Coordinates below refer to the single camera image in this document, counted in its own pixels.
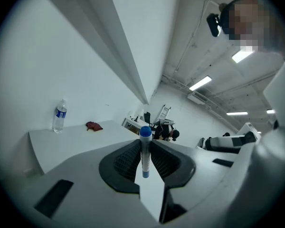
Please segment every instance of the ladder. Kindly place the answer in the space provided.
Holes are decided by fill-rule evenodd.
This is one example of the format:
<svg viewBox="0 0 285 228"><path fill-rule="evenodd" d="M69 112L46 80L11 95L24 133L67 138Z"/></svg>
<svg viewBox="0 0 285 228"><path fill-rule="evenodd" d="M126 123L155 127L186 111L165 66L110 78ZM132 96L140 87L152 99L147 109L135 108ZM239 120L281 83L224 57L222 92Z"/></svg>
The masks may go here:
<svg viewBox="0 0 285 228"><path fill-rule="evenodd" d="M157 120L158 119L166 119L168 117L168 114L169 114L170 110L171 110L171 107L167 108L166 104L164 104L163 107L162 107L161 113L159 114Z"/></svg>

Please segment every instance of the ceiling light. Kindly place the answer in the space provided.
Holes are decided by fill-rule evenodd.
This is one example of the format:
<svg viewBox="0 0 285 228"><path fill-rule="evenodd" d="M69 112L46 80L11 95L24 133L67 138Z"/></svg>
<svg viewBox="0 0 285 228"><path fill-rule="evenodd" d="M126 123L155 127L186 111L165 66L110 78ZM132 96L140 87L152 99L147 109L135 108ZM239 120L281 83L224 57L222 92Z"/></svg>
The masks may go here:
<svg viewBox="0 0 285 228"><path fill-rule="evenodd" d="M197 88L205 85L206 83L210 82L211 80L212 80L212 78L210 78L209 76L206 76L202 80L197 82L195 85L191 86L189 89L192 90L192 91L196 90Z"/></svg>
<svg viewBox="0 0 285 228"><path fill-rule="evenodd" d="M248 112L228 112L228 116L234 116L234 115L248 115Z"/></svg>
<svg viewBox="0 0 285 228"><path fill-rule="evenodd" d="M274 114L274 113L276 113L275 110L267 110L267 114Z"/></svg>
<svg viewBox="0 0 285 228"><path fill-rule="evenodd" d="M232 56L232 59L236 62L239 63L242 61L244 58L248 57L251 53L254 51L252 50L251 47L244 47L240 51L238 51L236 54Z"/></svg>

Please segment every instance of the blue tube cap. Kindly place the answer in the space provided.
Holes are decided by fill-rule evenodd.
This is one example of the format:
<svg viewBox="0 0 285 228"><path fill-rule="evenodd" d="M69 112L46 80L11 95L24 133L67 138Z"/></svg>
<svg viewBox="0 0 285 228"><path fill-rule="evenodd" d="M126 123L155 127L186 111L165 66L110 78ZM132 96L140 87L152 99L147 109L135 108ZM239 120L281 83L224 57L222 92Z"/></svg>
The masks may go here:
<svg viewBox="0 0 285 228"><path fill-rule="evenodd" d="M141 130L139 131L139 134L142 136L142 137L149 137L152 135L152 130L150 127L148 126L144 126L141 128Z"/></svg>
<svg viewBox="0 0 285 228"><path fill-rule="evenodd" d="M149 177L149 171L142 171L142 177L143 178L148 178Z"/></svg>

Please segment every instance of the water bottle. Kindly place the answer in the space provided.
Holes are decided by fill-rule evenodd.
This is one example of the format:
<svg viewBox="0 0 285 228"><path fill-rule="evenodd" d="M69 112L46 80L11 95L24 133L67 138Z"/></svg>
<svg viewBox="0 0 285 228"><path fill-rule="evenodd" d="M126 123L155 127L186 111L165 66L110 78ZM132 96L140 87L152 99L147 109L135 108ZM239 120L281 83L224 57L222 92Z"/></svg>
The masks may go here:
<svg viewBox="0 0 285 228"><path fill-rule="evenodd" d="M56 133L61 133L63 130L63 123L67 114L67 106L66 106L66 101L61 100L56 109L56 113L54 116L54 121L53 121L53 130Z"/></svg>
<svg viewBox="0 0 285 228"><path fill-rule="evenodd" d="M148 126L144 126L139 131L139 138L142 143L142 177L149 177L150 150L149 145L152 141L152 131Z"/></svg>

